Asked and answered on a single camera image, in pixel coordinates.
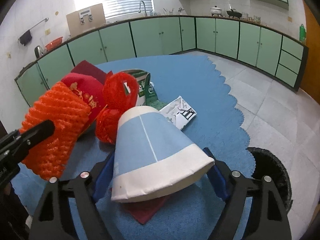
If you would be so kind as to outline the green bottle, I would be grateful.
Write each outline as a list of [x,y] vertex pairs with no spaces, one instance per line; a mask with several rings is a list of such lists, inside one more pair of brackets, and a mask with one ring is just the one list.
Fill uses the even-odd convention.
[[301,24],[299,27],[299,40],[302,43],[305,43],[306,41],[306,29],[303,24]]

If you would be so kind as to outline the black trash bin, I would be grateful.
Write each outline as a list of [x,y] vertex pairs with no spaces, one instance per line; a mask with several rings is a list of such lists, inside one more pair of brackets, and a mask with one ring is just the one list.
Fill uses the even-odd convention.
[[248,147],[247,150],[255,159],[255,170],[252,177],[254,179],[262,179],[264,176],[271,177],[284,203],[286,213],[289,213],[293,203],[292,188],[285,166],[267,149]]

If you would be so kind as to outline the electric kettle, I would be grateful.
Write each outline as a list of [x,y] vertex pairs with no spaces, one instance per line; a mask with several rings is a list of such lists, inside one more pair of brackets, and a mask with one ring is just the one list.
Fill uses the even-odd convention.
[[44,55],[44,50],[41,46],[36,46],[34,48],[34,53],[37,59],[41,58]]

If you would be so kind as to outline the blue white paper cup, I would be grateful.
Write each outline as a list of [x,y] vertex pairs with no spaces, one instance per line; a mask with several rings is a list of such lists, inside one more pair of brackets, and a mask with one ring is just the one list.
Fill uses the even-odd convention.
[[133,107],[118,122],[111,199],[135,203],[173,194],[214,163],[155,108]]

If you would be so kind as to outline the cardboard box with appliance picture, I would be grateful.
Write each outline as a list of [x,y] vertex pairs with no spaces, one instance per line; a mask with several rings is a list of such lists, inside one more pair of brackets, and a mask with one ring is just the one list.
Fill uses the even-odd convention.
[[71,37],[76,37],[106,24],[104,9],[101,3],[72,12],[66,18]]

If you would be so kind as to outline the orange foam net sleeve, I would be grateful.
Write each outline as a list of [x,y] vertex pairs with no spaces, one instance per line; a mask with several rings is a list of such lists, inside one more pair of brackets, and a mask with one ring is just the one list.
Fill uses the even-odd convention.
[[60,178],[75,143],[89,120],[90,107],[59,81],[29,108],[22,121],[21,133],[50,120],[52,136],[37,144],[22,163],[44,180]]

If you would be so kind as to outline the dark hanging cloth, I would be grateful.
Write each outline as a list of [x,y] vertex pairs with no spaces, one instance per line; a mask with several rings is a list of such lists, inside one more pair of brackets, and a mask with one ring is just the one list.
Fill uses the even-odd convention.
[[32,40],[32,35],[30,32],[30,29],[27,30],[20,38],[19,42],[21,45],[26,46],[28,43],[30,43]]

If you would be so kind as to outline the orange plastic basin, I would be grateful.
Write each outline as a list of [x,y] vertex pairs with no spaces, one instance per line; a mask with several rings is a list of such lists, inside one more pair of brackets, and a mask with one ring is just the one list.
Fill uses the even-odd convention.
[[59,37],[59,38],[56,38],[55,40],[49,42],[45,48],[47,51],[51,51],[53,50],[54,48],[58,47],[59,45],[62,44],[62,41],[63,41],[63,37]]

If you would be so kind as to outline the white cooking pot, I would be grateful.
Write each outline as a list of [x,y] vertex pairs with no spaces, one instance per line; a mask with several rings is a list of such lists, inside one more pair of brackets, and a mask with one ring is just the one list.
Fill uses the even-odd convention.
[[215,5],[214,7],[211,7],[210,14],[212,16],[222,17],[222,9]]

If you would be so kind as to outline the green lower kitchen cabinets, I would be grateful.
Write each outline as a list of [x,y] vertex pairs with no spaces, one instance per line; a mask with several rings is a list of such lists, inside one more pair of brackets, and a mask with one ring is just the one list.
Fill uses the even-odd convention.
[[223,17],[158,16],[93,29],[60,43],[15,78],[24,100],[38,97],[81,61],[93,65],[199,50],[251,67],[287,88],[300,87],[308,47],[279,31]]

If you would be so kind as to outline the black wok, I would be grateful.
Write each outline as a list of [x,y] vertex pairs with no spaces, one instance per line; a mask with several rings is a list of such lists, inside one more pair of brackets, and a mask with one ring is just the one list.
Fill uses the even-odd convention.
[[238,12],[235,9],[229,9],[226,12],[229,18],[237,18],[237,19],[242,18],[242,13]]

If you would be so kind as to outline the wall towel rail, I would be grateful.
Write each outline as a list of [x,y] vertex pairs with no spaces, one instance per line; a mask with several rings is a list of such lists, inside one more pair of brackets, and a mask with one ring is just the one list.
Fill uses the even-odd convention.
[[32,26],[31,28],[29,28],[28,30],[31,30],[31,29],[35,28],[36,26],[38,26],[39,24],[41,24],[42,22],[47,22],[48,20],[49,20],[49,18],[46,17],[46,18],[42,19],[40,22],[38,22],[38,23],[36,23],[35,25],[33,25],[33,26]]

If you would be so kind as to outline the red printed gift bag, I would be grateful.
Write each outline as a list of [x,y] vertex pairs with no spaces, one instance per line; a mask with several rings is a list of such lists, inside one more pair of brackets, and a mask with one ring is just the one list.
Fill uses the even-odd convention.
[[103,97],[104,85],[90,75],[69,73],[61,80],[77,97],[90,107],[88,121],[82,131],[88,129],[98,114],[107,106]]

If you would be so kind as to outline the green white milk carton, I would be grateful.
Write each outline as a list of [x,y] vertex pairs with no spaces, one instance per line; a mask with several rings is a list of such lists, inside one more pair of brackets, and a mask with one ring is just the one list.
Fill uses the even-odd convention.
[[151,74],[141,69],[129,69],[125,70],[124,72],[132,75],[138,82],[139,91],[136,106],[152,106],[152,104],[158,98],[156,91],[151,83]]

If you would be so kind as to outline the wooden door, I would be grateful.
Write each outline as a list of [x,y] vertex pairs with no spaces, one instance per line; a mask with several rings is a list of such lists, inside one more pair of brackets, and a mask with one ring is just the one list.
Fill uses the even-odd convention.
[[310,8],[303,1],[306,16],[306,46],[309,48],[304,75],[300,84],[302,90],[319,103],[320,97],[320,27]]

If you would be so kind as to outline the red mesh net bag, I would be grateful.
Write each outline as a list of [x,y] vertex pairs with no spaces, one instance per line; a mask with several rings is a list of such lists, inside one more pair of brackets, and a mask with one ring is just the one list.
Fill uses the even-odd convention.
[[132,75],[125,72],[107,74],[103,99],[106,107],[96,119],[95,135],[104,143],[115,144],[120,117],[135,107],[139,92],[139,84]]

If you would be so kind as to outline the dark red card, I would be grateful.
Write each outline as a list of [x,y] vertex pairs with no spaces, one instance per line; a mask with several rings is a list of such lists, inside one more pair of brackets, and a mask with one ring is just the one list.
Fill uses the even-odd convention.
[[71,72],[92,76],[93,78],[97,79],[101,84],[104,84],[106,79],[113,75],[112,71],[105,73],[104,71],[100,70],[95,65],[89,63],[86,60],[81,61],[79,64],[77,64],[71,70]]

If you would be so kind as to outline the white printed plastic wrapper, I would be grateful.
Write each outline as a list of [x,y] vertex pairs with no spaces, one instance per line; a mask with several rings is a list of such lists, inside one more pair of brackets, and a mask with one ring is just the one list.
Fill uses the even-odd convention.
[[184,129],[197,115],[197,112],[181,96],[164,106],[159,112],[180,130]]

